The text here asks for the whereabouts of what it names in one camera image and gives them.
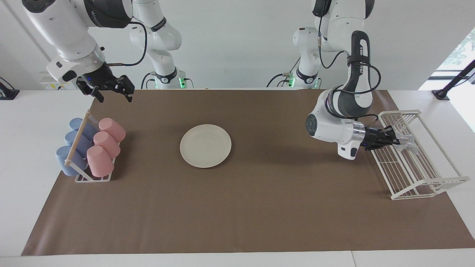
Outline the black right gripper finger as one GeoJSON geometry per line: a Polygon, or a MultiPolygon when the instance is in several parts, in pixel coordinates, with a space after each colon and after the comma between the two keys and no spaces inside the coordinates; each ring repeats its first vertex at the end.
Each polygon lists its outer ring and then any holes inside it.
{"type": "Polygon", "coordinates": [[[117,78],[117,93],[125,96],[126,100],[131,103],[133,99],[133,94],[135,91],[135,86],[132,81],[126,75],[122,75],[117,78]]]}
{"type": "Polygon", "coordinates": [[[84,80],[77,80],[77,86],[79,90],[85,95],[85,96],[93,96],[94,98],[97,98],[97,100],[100,103],[104,102],[104,96],[100,93],[99,87],[95,86],[94,88],[91,88],[88,83],[84,80]]]}

